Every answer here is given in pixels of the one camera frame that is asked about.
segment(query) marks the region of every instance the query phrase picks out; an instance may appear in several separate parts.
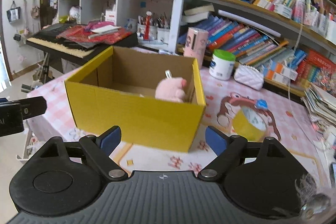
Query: pink bottle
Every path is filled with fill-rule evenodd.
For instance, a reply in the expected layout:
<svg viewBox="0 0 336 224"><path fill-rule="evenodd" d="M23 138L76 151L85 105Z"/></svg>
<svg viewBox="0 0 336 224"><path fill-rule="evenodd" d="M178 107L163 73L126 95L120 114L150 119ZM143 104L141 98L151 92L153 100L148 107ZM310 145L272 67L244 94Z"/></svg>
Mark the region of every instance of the pink bottle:
<svg viewBox="0 0 336 224"><path fill-rule="evenodd" d="M208 35L208 31L199 28L190 27L188 29L183 55L196 58L199 68L202 68Z"/></svg>

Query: pink plush toy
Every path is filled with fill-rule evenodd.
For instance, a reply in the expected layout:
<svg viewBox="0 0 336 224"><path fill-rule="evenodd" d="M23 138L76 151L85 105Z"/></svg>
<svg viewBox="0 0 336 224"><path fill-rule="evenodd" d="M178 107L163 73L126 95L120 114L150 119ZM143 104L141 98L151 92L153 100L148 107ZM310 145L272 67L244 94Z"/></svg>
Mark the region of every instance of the pink plush toy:
<svg viewBox="0 0 336 224"><path fill-rule="evenodd" d="M160 81L155 90L155 98L171 102L183 103L185 93L183 88L187 81L182 77L165 78Z"/></svg>

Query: white quilted purse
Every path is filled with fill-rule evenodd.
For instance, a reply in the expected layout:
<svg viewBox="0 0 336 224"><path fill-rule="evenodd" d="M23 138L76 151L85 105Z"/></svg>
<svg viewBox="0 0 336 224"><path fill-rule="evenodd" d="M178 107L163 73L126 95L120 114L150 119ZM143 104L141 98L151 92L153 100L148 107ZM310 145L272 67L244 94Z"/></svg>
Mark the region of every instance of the white quilted purse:
<svg viewBox="0 0 336 224"><path fill-rule="evenodd" d="M255 90L261 90L264 84L264 75L256 68L239 65L235 71L234 79L238 83L248 85Z"/></svg>

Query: roll of yellow tape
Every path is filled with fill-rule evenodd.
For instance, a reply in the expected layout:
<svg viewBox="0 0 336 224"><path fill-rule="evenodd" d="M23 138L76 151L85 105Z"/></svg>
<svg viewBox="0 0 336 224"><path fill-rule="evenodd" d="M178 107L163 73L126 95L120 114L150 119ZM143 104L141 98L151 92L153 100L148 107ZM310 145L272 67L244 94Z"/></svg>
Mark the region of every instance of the roll of yellow tape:
<svg viewBox="0 0 336 224"><path fill-rule="evenodd" d="M236 134L250 142L261 142L267 133L267 125L263 118L249 107L241 107L232 120Z"/></svg>

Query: green lid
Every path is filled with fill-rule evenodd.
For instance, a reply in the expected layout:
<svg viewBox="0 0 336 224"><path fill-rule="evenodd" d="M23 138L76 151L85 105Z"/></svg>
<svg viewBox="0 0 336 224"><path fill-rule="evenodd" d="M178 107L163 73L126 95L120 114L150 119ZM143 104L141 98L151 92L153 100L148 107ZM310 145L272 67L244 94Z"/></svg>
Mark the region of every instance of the green lid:
<svg viewBox="0 0 336 224"><path fill-rule="evenodd" d="M236 61L236 56L227 51L217 49L213 51L213 55L226 61Z"/></svg>

